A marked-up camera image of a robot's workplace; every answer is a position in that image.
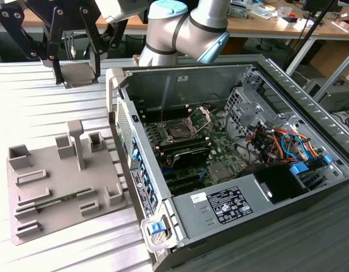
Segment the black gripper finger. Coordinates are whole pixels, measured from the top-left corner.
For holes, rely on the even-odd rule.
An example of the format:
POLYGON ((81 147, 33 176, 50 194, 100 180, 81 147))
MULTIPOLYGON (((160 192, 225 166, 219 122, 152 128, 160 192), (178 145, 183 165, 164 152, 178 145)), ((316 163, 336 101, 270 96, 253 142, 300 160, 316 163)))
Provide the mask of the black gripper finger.
POLYGON ((42 42, 35 41, 23 29, 22 24, 25 18, 21 5, 0 5, 0 24, 19 45, 23 53, 29 59, 40 59, 47 67, 52 67, 56 84, 64 82, 61 73, 61 66, 58 59, 58 48, 62 38, 63 10, 55 7, 52 11, 53 25, 45 26, 42 42))
POLYGON ((98 16, 91 7, 79 7, 81 18, 86 27, 86 34, 89 38, 90 67, 94 74, 93 82, 100 77, 101 57, 106 58, 104 54, 109 49, 117 49, 124 35, 128 20, 122 20, 117 23, 108 23, 103 34, 100 34, 96 26, 98 16))

